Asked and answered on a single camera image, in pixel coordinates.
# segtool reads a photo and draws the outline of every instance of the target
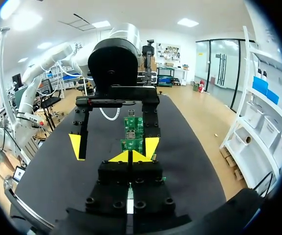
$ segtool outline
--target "white ceiling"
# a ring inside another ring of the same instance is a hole
[[[202,36],[221,32],[237,32],[246,25],[252,30],[243,0],[21,0],[15,12],[33,11],[43,20],[31,30],[8,33],[4,50],[5,70],[18,66],[24,57],[39,55],[37,45],[53,45],[71,40],[90,31],[82,32],[58,21],[70,23],[77,20],[73,13],[90,23],[108,20],[112,26],[129,22],[138,28],[150,28]],[[182,18],[189,18],[199,25],[188,28],[177,25]],[[0,20],[1,26],[11,26],[12,16]]]

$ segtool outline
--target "computer monitor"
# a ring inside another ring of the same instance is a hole
[[[20,106],[20,102],[22,100],[22,95],[24,93],[25,90],[27,90],[28,87],[21,87],[21,89],[19,89],[18,91],[15,92],[15,103],[17,105],[17,107]]]
[[[15,75],[15,76],[13,76],[13,82],[16,82],[15,91],[18,91],[18,89],[23,86],[22,85],[22,78],[20,76],[20,73]]]

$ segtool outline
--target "blue box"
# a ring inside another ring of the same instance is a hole
[[[278,102],[279,102],[279,97],[269,89],[268,89],[268,92],[267,92],[267,98],[270,99],[275,104],[278,104]]]
[[[266,81],[263,81],[262,79],[254,76],[253,81],[253,89],[256,91],[259,91],[260,93],[267,95],[268,92],[268,83]]]

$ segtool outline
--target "green circuit board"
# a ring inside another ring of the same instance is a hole
[[[125,117],[125,136],[128,140],[139,140],[143,138],[143,118]]]
[[[121,140],[122,151],[135,150],[143,153],[143,118],[135,117],[134,110],[129,110],[129,117],[124,117],[125,125],[125,140]],[[153,154],[152,160],[156,159],[156,154]]]
[[[121,140],[122,151],[135,150],[142,154],[143,140]]]

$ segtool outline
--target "ceiling light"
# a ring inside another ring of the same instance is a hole
[[[3,20],[7,20],[20,4],[19,0],[8,0],[0,10],[0,17]]]
[[[187,26],[187,27],[194,27],[194,26],[198,25],[199,23],[197,23],[195,21],[191,21],[191,20],[189,20],[187,18],[183,18],[182,20],[180,20],[178,22],[178,24],[184,25],[184,26]]]
[[[18,63],[24,62],[24,61],[26,61],[27,59],[28,59],[28,57],[22,58],[21,60],[18,61]]]
[[[92,25],[95,28],[102,28],[102,27],[110,26],[110,23],[108,21],[101,21],[101,22],[93,23]]]
[[[36,26],[42,17],[33,12],[24,12],[14,18],[14,28],[18,31],[24,31]]]
[[[47,49],[52,45],[52,43],[42,43],[41,45],[38,45],[38,49]]]

